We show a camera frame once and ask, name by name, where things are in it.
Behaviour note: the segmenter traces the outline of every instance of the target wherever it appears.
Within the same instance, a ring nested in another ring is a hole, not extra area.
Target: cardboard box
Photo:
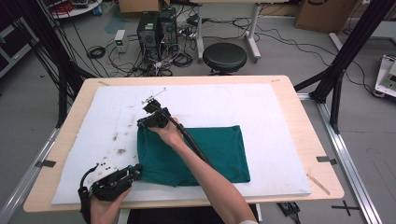
[[[166,5],[170,5],[170,0],[164,0]],[[143,12],[143,11],[161,11],[163,0],[120,0],[120,12]]]
[[[323,33],[338,33],[361,0],[304,0],[295,26]]]

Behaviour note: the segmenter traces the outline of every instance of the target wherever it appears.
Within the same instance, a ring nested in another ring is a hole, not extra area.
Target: floor
[[[62,25],[69,41],[82,56],[84,61],[84,49],[76,35],[75,24],[82,41],[87,48],[92,46],[105,46],[114,38],[114,30],[126,29],[128,35],[135,34],[138,19],[122,18],[117,7],[103,7],[104,14],[101,17],[90,13],[80,15],[73,19],[62,21]],[[299,30],[293,26],[294,18],[265,17],[260,18],[257,29],[260,40],[257,42],[262,57],[257,63],[249,57],[247,64],[241,68],[237,75],[287,75],[293,84],[298,84],[323,71],[325,65],[319,58],[329,64],[333,55],[328,52],[310,46],[301,46],[304,50],[314,51],[306,53],[296,46],[284,44],[270,36],[279,39],[280,35],[285,39],[294,39],[301,44],[321,46],[332,53],[336,48],[327,34]],[[232,25],[208,24],[204,25],[205,35],[215,36],[238,36],[241,30]],[[341,41],[347,36],[339,34]],[[205,44],[218,41],[205,38]],[[246,42],[241,39],[228,40],[245,48]],[[128,53],[121,55],[117,64],[134,62],[138,52],[136,41],[130,41]],[[196,53],[188,48],[188,53],[194,61],[189,67],[172,67],[173,76],[206,76],[210,69],[206,65],[198,63]],[[372,39],[367,42],[363,50],[355,59],[364,71],[364,82],[371,88],[374,86],[380,65],[380,57],[384,54],[396,55],[396,46],[389,40]],[[106,63],[106,58],[99,62],[110,74],[114,68]],[[87,65],[79,64],[87,70]],[[347,70],[348,77],[354,82],[362,83],[362,71],[356,64],[352,64]],[[346,143],[347,149],[360,172],[361,179],[367,188],[382,223],[394,223],[394,207],[396,206],[396,143],[394,119],[396,104],[390,100],[373,97],[361,85],[357,85],[344,77],[342,98],[339,115],[339,128]],[[300,92],[311,92],[316,86],[310,86]],[[42,65],[30,52],[0,79],[0,175],[1,194],[0,203],[5,204],[19,181],[32,164],[37,152],[44,146],[50,133],[54,129],[58,119],[58,95],[57,90],[46,74]],[[331,96],[328,97],[328,106],[331,105]],[[318,137],[325,147],[330,158],[336,158],[332,149],[332,143],[319,116],[316,104],[303,101],[304,108],[311,119]],[[364,223],[364,216],[355,197],[348,185],[346,176],[339,164],[333,166],[345,190],[345,197],[341,200],[297,202],[301,208],[300,220],[302,223]],[[344,202],[350,208],[335,209],[332,206],[344,206]],[[263,223],[293,223],[289,217],[284,217],[275,203],[261,204]],[[84,223],[78,212],[58,212],[46,214],[25,213],[20,207],[9,223]]]

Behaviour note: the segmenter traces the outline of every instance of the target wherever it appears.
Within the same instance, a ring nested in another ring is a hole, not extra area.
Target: green cloth
[[[232,183],[250,181],[244,141],[239,126],[188,128],[213,167]],[[198,186],[183,160],[160,136],[146,128],[137,131],[137,155],[142,180],[169,186]]]

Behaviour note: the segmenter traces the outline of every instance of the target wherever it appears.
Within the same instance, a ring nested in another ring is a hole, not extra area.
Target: person's right hand
[[[172,121],[168,121],[168,124],[164,128],[148,128],[149,130],[157,133],[161,139],[171,148],[176,149],[183,144],[186,144],[183,140],[183,135],[177,129],[176,125]]]

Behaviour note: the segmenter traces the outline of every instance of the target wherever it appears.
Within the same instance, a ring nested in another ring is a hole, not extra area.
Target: stool
[[[235,44],[217,43],[204,50],[203,59],[205,64],[212,68],[210,76],[230,76],[229,73],[236,72],[245,65],[247,54]]]

